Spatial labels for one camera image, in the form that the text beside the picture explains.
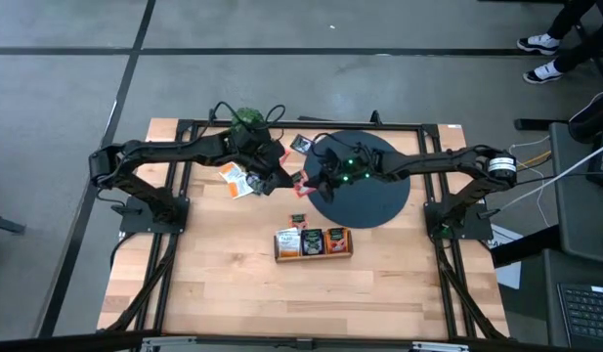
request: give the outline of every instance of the white cable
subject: white cable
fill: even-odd
[[[578,166],[580,166],[581,164],[583,164],[584,162],[590,160],[591,158],[593,158],[595,155],[600,154],[601,152],[603,152],[603,147],[601,147],[599,150],[597,150],[596,152],[584,157],[583,159],[581,159],[578,163],[576,163],[575,165],[569,167],[566,171],[562,172],[561,174],[557,175],[554,179],[548,181],[547,183],[543,184],[542,186],[536,188],[535,190],[532,190],[530,192],[527,192],[525,194],[523,194],[522,196],[516,198],[515,200],[509,202],[508,204],[504,205],[500,210],[504,210],[506,208],[508,208],[509,206],[515,204],[517,201],[522,200],[523,198],[526,198],[532,194],[534,194],[535,192],[544,189],[545,187],[547,187],[548,185],[553,184],[554,182],[556,182],[557,180],[561,179],[562,177],[566,176],[569,172],[575,170]]]
[[[571,119],[569,119],[569,120],[568,120],[568,122],[571,122],[571,121],[573,120],[573,118],[577,117],[577,115],[578,115],[578,114],[580,114],[580,113],[584,112],[584,111],[585,111],[587,108],[589,108],[589,107],[592,105],[592,103],[594,103],[594,101],[595,101],[595,100],[596,100],[598,97],[600,97],[600,96],[602,96],[602,95],[603,95],[603,91],[602,91],[601,93],[598,93],[597,95],[595,95],[595,96],[594,96],[594,98],[592,98],[592,100],[590,101],[590,103],[589,103],[588,105],[586,105],[586,106],[585,106],[585,108],[581,109],[581,111],[579,111],[579,112],[575,113],[575,115],[574,115],[573,117],[571,117]]]
[[[541,178],[544,178],[544,175],[543,175],[541,172],[539,172],[539,171],[535,170],[534,168],[530,168],[529,166],[525,165],[524,163],[522,163],[522,162],[520,162],[520,161],[518,161],[518,160],[516,160],[516,162],[517,162],[519,165],[521,165],[521,166],[525,167],[526,169],[529,169],[529,170],[531,170],[531,171],[534,171],[534,172],[535,172],[535,173],[537,173],[537,174],[538,174],[538,175],[539,175]],[[540,205],[540,203],[539,203],[539,200],[542,198],[542,193],[543,193],[543,192],[544,192],[544,189],[539,190],[539,195],[538,195],[538,199],[536,200],[536,204],[538,205],[539,214],[540,214],[540,215],[542,215],[542,220],[544,220],[544,224],[546,224],[546,227],[550,227],[550,225],[548,224],[548,221],[546,220],[546,216],[544,216],[544,211],[542,211],[542,206],[541,206],[541,205]]]
[[[539,141],[535,141],[535,142],[531,142],[531,143],[518,144],[518,145],[511,145],[511,146],[509,146],[509,153],[513,155],[512,150],[514,148],[533,146],[533,145],[536,145],[538,143],[542,143],[544,141],[547,141],[549,138],[550,138],[550,136],[546,136],[546,137],[542,138]],[[518,161],[518,159],[516,160],[516,162],[519,165],[525,167],[526,169],[532,170],[533,172],[537,173],[540,177],[544,178],[544,175],[541,172],[539,172],[539,171],[537,171],[537,170],[535,170],[533,168],[530,168],[529,166],[525,165],[524,163]],[[544,224],[546,224],[547,227],[550,227],[550,225],[548,225],[548,221],[546,220],[546,216],[544,216],[544,211],[542,211],[542,206],[539,203],[540,199],[542,198],[542,193],[543,192],[544,192],[544,189],[542,189],[542,190],[539,191],[538,199],[536,200],[536,205],[538,206],[539,214],[542,216],[542,220],[544,220]]]
[[[544,137],[544,138],[542,138],[541,140],[536,141],[536,142],[531,142],[531,143],[523,143],[523,144],[520,144],[520,145],[511,145],[511,146],[509,146],[509,153],[510,153],[510,154],[512,154],[512,150],[513,150],[514,148],[518,148],[518,147],[527,147],[527,146],[536,145],[536,144],[538,144],[538,143],[542,143],[542,142],[544,142],[544,141],[548,140],[549,138],[551,138],[551,136],[546,136],[546,137]]]

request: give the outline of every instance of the black floor stripe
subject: black floor stripe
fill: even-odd
[[[21,56],[199,56],[199,55],[299,55],[299,56],[400,56],[400,57],[521,57],[546,58],[520,49],[416,49],[416,48],[38,48],[0,47],[0,55]]]
[[[101,141],[101,146],[104,147],[112,142],[116,128],[118,126],[118,120],[120,119],[121,113],[123,112],[123,106],[125,105],[125,99],[129,91],[129,86],[134,76],[134,70],[136,69],[136,63],[138,62],[138,54],[136,52],[142,48],[145,36],[147,35],[147,29],[151,21],[151,15],[153,8],[155,7],[155,0],[148,0],[147,7],[143,13],[143,19],[141,25],[134,40],[134,46],[131,50],[131,55],[125,67],[123,78],[116,93],[116,99],[114,100],[114,106],[109,117],[108,126],[106,132]],[[68,233],[68,245],[65,247],[65,255],[60,263],[60,272],[57,278],[54,280],[55,284],[51,290],[51,297],[45,310],[45,315],[42,318],[42,323],[38,332],[38,337],[50,337],[54,334],[56,324],[60,317],[60,312],[65,302],[66,292],[68,291],[68,284],[70,282],[75,264],[77,262],[77,256],[79,250],[84,241],[84,235],[90,220],[90,215],[93,210],[93,204],[95,203],[96,189],[87,183],[84,194],[82,196],[79,209],[76,212],[71,228]]]
[[[548,58],[520,49],[412,49],[412,48],[145,48],[143,55],[312,55],[312,56],[410,56],[410,57],[526,57]]]
[[[113,56],[129,55],[132,48],[0,47],[0,55]]]

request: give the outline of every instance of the black pants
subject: black pants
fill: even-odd
[[[557,15],[551,28],[546,32],[555,39],[562,39],[596,3],[596,0],[572,0]],[[555,68],[560,72],[568,72],[577,65],[596,56],[603,50],[603,25],[582,44],[568,54],[562,54],[555,60]]]

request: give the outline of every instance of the keyboard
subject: keyboard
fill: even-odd
[[[603,347],[603,287],[560,284],[558,290],[571,347]]]

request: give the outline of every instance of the snack package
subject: snack package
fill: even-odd
[[[232,195],[232,198],[234,199],[244,197],[253,193],[253,189],[246,182],[245,177],[230,182],[227,186],[230,190],[230,195]]]
[[[223,179],[227,183],[246,177],[246,174],[242,171],[240,166],[236,165],[234,162],[228,162],[221,166],[219,175],[223,176]]]
[[[297,228],[299,232],[301,232],[301,230],[307,230],[308,226],[310,225],[306,220],[305,214],[290,215],[288,224],[290,225],[290,227]]]
[[[290,177],[292,177],[294,191],[296,192],[299,198],[302,198],[316,190],[312,187],[303,186],[303,184],[309,180],[308,174],[305,173],[305,170],[297,171],[293,173]]]
[[[296,228],[277,231],[278,257],[297,257],[301,255],[301,236]]]
[[[321,229],[301,231],[303,255],[324,254],[324,235]]]
[[[251,189],[253,189],[254,194],[262,196],[264,190],[264,182],[260,180],[260,176],[258,174],[249,172],[249,174],[246,176],[246,183]]]
[[[313,144],[314,142],[312,142],[311,139],[305,138],[301,135],[297,135],[294,138],[294,141],[292,141],[290,147],[303,155],[307,155]]]
[[[349,251],[349,234],[347,228],[335,228],[327,230],[325,236],[327,253],[345,253]]]

